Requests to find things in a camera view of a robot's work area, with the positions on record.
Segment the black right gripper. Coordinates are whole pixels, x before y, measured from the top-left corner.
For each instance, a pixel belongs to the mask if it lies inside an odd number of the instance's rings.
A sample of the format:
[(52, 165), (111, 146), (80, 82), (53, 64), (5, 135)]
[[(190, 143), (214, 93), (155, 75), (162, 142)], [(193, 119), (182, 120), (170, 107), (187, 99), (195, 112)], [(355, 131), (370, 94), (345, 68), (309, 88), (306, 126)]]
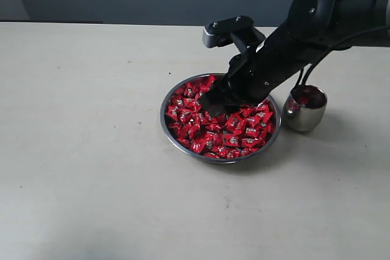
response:
[(282, 23), (264, 41), (259, 51), (233, 57), (226, 77), (218, 79), (201, 95), (202, 108), (212, 117), (233, 114), (241, 104), (256, 104), (285, 80), (312, 63), (326, 46), (299, 41)]

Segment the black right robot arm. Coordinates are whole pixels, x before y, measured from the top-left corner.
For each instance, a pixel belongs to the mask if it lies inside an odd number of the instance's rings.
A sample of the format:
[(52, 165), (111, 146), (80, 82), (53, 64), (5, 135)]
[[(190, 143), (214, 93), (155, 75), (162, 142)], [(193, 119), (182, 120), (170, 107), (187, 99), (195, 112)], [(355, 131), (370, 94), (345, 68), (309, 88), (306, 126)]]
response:
[(234, 44), (229, 70), (200, 97), (212, 116), (257, 105), (303, 68), (330, 52), (389, 46), (389, 0), (293, 0), (286, 20), (265, 36), (248, 16), (213, 22), (202, 37), (208, 48)]

